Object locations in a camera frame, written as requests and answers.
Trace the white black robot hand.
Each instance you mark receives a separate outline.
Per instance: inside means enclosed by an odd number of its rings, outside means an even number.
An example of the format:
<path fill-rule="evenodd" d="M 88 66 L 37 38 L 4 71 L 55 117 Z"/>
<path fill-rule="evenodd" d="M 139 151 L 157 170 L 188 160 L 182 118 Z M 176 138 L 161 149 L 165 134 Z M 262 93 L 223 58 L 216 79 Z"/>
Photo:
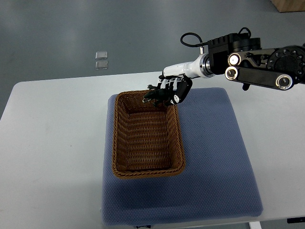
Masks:
<path fill-rule="evenodd" d="M 174 64 L 164 68 L 158 78 L 157 88 L 164 84 L 165 89 L 170 90 L 171 95 L 167 100 L 168 105 L 183 102 L 188 95 L 195 78 L 211 78 L 214 74 L 210 67 L 209 54 L 204 53 L 193 62 Z"/>

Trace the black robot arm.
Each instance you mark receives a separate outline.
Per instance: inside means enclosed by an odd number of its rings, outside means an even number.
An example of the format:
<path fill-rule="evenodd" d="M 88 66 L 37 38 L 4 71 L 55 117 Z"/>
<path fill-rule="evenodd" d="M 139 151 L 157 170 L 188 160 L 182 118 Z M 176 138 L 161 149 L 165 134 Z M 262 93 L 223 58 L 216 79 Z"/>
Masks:
<path fill-rule="evenodd" d="M 243 84 L 289 90 L 305 82 L 305 47 L 290 45 L 262 49 L 260 38 L 230 33 L 207 42 L 210 68 L 216 75 Z"/>

